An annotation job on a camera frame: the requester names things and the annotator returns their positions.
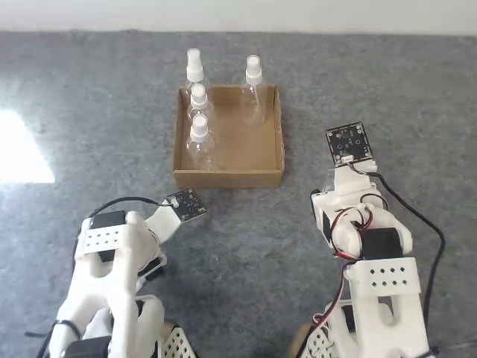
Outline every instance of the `cardboard box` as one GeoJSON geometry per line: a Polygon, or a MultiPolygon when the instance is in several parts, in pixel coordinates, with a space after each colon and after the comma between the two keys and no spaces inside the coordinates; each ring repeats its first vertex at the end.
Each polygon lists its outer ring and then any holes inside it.
{"type": "Polygon", "coordinates": [[[179,90],[174,139],[173,173],[180,188],[265,188],[279,186],[285,168],[282,137],[282,111],[279,91],[269,86],[264,125],[254,128],[244,124],[239,109],[240,86],[213,86],[208,96],[217,111],[211,131],[218,138],[221,169],[192,169],[186,150],[190,122],[187,108],[190,98],[179,90]]]}

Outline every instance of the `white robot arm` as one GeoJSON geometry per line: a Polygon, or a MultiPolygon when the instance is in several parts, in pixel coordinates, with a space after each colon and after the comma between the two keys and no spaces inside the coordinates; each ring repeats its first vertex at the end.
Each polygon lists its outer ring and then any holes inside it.
{"type": "Polygon", "coordinates": [[[429,344],[420,305],[412,236],[388,211],[370,180],[377,171],[362,123],[326,132],[335,161],[334,190],[315,190],[312,208],[335,256],[349,260],[326,312],[317,314],[301,358],[416,358],[429,344]],[[344,283],[351,299],[341,300],[344,283]]]}
{"type": "MultiPolygon", "coordinates": [[[[168,196],[147,220],[133,211],[85,219],[68,297],[52,329],[50,357],[161,357],[164,307],[155,296],[136,292],[165,265],[160,244],[205,212],[189,189],[168,196]]],[[[194,357],[186,337],[181,341],[194,357]]]]}

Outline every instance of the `gray carpet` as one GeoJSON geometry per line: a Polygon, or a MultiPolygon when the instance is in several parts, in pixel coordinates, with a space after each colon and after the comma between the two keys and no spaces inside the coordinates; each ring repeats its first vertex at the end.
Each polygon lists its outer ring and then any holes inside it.
{"type": "MultiPolygon", "coordinates": [[[[25,121],[53,184],[1,185],[0,356],[32,357],[69,287],[81,219],[123,195],[161,198],[171,174],[185,53],[213,83],[262,56],[282,95],[286,169],[278,189],[199,190],[209,217],[164,245],[145,287],[201,357],[285,357],[338,285],[340,262],[309,203],[332,161],[323,130],[362,119],[380,171],[445,231],[431,343],[477,337],[477,40],[305,34],[0,33],[0,110],[25,121]]],[[[152,208],[119,205],[145,216],[152,208]]],[[[414,234],[425,286],[438,238],[391,200],[414,234]]],[[[475,357],[460,351],[442,357],[475,357]]]]}

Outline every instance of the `bottle cap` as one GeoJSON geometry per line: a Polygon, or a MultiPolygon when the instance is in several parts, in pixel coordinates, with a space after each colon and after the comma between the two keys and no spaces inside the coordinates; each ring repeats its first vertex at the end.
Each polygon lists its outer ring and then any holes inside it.
{"type": "Polygon", "coordinates": [[[199,110],[207,104],[206,87],[203,84],[193,84],[191,88],[191,105],[199,110]]]}
{"type": "Polygon", "coordinates": [[[203,67],[200,60],[200,51],[197,48],[190,48],[187,51],[187,79],[192,82],[203,80],[203,67]]]}
{"type": "Polygon", "coordinates": [[[245,80],[249,85],[252,86],[256,86],[262,82],[262,67],[260,66],[260,57],[254,54],[247,57],[245,80]]]}
{"type": "Polygon", "coordinates": [[[203,142],[208,133],[207,117],[203,114],[196,114],[192,120],[191,139],[195,142],[203,142]]]}

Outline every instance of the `circuit board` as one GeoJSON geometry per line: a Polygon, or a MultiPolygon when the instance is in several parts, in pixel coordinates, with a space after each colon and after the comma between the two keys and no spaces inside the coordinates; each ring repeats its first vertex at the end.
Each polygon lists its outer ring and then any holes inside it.
{"type": "Polygon", "coordinates": [[[205,214],[207,211],[207,208],[192,189],[175,192],[174,194],[168,195],[165,199],[171,205],[181,222],[192,220],[205,214]]]}
{"type": "Polygon", "coordinates": [[[328,129],[326,139],[336,168],[373,159],[362,122],[328,129]]]}

